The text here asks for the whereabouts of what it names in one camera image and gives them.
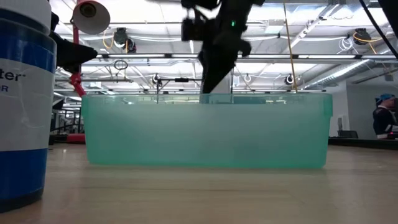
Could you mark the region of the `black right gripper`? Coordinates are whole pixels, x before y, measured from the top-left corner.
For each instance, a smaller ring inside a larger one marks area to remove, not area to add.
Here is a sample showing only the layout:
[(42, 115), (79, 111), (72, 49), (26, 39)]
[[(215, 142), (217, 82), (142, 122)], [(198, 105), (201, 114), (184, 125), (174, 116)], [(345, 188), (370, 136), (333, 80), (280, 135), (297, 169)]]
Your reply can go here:
[(250, 42), (242, 35), (247, 30), (248, 15), (252, 6), (221, 6), (216, 17), (209, 19), (201, 11), (198, 13), (205, 24), (203, 44), (198, 55), (203, 69), (201, 93), (211, 93), (232, 67), (206, 67), (213, 59), (223, 63), (236, 61), (238, 53), (250, 55)]

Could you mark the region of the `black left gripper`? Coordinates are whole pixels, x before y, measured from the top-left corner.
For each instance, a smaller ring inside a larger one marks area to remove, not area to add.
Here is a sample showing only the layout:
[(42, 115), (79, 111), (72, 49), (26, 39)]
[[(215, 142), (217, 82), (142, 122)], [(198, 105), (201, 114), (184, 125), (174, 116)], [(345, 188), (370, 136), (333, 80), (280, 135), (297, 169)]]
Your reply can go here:
[(97, 57), (97, 51), (92, 47), (75, 44), (56, 34), (57, 66), (67, 72), (77, 73), (83, 63)]

